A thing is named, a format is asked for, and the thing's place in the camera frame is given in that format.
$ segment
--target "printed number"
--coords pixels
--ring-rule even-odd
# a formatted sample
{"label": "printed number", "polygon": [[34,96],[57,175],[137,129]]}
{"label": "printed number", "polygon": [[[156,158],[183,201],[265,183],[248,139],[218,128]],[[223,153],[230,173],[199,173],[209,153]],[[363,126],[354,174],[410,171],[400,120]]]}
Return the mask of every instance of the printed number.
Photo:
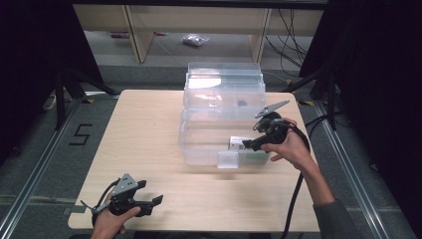
{"label": "printed number", "polygon": [[79,131],[81,130],[81,128],[83,126],[93,126],[93,125],[91,123],[81,123],[81,124],[79,124],[78,129],[75,132],[74,136],[84,137],[84,141],[83,142],[71,142],[71,143],[69,143],[69,145],[85,145],[85,144],[87,144],[87,141],[88,141],[88,138],[90,137],[90,134],[79,133]]}

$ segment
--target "plastic storage box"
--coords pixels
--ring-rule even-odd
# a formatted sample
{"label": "plastic storage box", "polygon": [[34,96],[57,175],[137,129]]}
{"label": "plastic storage box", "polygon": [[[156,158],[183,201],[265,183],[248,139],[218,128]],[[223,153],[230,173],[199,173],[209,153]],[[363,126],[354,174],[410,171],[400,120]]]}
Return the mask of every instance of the plastic storage box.
{"label": "plastic storage box", "polygon": [[241,142],[261,135],[252,130],[266,105],[258,64],[190,63],[183,101],[179,146],[187,164],[237,168],[268,161],[267,153]]}

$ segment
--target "human hand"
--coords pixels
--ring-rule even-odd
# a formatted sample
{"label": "human hand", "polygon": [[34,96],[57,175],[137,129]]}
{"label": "human hand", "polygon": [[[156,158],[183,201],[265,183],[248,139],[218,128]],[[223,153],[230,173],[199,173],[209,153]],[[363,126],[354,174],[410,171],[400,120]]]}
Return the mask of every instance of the human hand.
{"label": "human hand", "polygon": [[96,225],[94,225],[94,232],[92,239],[112,239],[115,234],[125,233],[124,222],[136,216],[140,212],[140,207],[133,207],[125,213],[116,216],[112,214],[108,208],[104,209],[100,215],[97,216]]}
{"label": "human hand", "polygon": [[[294,125],[297,124],[292,119],[284,118],[284,120]],[[305,170],[309,165],[315,164],[304,141],[292,129],[288,130],[286,139],[283,143],[266,143],[261,145],[261,150],[276,152],[277,155],[271,157],[271,161],[277,161],[284,158],[300,171]]]}

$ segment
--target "person's arm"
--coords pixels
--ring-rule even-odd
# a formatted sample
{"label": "person's arm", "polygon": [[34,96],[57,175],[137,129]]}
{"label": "person's arm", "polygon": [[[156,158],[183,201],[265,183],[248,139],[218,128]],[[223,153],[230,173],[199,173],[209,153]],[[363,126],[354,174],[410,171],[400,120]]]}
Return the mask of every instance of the person's arm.
{"label": "person's arm", "polygon": [[[296,124],[291,119],[285,120]],[[302,173],[314,203],[321,238],[363,238],[343,204],[333,197],[317,163],[311,157],[303,140],[294,131],[289,129],[283,143],[263,144],[261,149],[277,153],[271,161],[284,158]]]}
{"label": "person's arm", "polygon": [[136,216],[140,207],[133,207],[119,216],[113,215],[108,209],[98,215],[91,239],[112,239],[119,232],[124,234],[124,222]]}

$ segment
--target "metal rail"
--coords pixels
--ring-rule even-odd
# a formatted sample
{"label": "metal rail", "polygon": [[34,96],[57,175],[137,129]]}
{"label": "metal rail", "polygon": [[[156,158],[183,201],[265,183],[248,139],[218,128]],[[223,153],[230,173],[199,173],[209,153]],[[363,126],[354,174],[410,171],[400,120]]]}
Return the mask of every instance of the metal rail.
{"label": "metal rail", "polygon": [[[316,111],[318,116],[326,115],[325,108],[323,107],[321,102],[316,102]],[[387,231],[385,230],[384,224],[379,216],[375,206],[373,205],[369,195],[366,193],[366,190],[357,175],[353,164],[350,161],[350,158],[345,151],[341,140],[338,137],[338,134],[335,130],[331,129],[329,123],[324,120],[323,121],[323,128],[329,138],[329,141],[332,144],[332,147],[337,155],[338,161],[341,164],[341,167],[345,173],[345,176],[351,186],[351,189],[356,197],[357,202],[362,209],[363,215],[368,222],[368,225],[373,233],[373,236],[378,238],[390,238]]]}
{"label": "metal rail", "polygon": [[38,160],[37,164],[35,165],[34,169],[31,172],[31,175],[28,177],[24,187],[16,197],[14,203],[12,204],[11,208],[9,209],[6,216],[2,219],[0,224],[0,236],[1,239],[10,238],[13,231],[15,230],[22,214],[24,213],[28,202],[31,200],[31,196],[33,195],[35,189],[37,188],[44,172],[46,171],[56,149],[66,132],[68,124],[75,114],[76,109],[78,106],[81,105],[82,99],[74,99],[68,110],[68,115],[62,124],[62,126],[55,130],[53,133],[46,149],[44,149],[43,154],[41,155],[40,159]]}

